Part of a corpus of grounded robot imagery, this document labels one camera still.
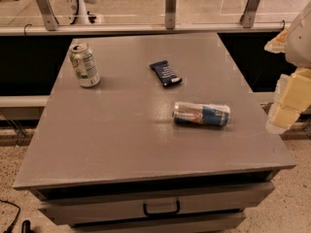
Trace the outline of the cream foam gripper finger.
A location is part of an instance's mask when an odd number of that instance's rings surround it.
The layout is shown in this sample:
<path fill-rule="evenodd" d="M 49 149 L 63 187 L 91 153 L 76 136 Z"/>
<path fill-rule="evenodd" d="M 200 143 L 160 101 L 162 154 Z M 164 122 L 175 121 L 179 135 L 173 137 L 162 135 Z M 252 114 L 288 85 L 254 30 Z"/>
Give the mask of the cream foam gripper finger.
<path fill-rule="evenodd" d="M 284 53 L 286 51 L 288 31 L 288 28 L 282 30 L 276 37 L 266 43 L 264 49 L 272 53 Z"/>
<path fill-rule="evenodd" d="M 310 106 L 311 70 L 297 68 L 289 76 L 282 74 L 275 88 L 265 129 L 272 134 L 284 133 Z"/>

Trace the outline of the white robot base in background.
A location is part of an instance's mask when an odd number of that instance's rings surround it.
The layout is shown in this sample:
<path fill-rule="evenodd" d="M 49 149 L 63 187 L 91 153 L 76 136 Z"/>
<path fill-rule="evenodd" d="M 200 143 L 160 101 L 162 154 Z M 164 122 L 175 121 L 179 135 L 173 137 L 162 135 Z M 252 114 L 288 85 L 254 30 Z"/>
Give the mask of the white robot base in background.
<path fill-rule="evenodd" d="M 86 3 L 97 4 L 100 0 L 66 0 L 69 6 L 69 19 L 71 25 L 101 24 L 104 17 L 93 14 L 86 9 Z"/>

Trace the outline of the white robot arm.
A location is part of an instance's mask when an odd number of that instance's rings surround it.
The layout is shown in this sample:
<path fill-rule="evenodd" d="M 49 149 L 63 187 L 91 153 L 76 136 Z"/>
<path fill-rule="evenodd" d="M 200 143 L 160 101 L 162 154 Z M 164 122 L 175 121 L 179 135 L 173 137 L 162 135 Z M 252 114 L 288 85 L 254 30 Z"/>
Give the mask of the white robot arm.
<path fill-rule="evenodd" d="M 283 53 L 296 67 L 292 74 L 280 76 L 265 125 L 268 132 L 282 134 L 311 106 L 311 2 L 264 49 Z"/>

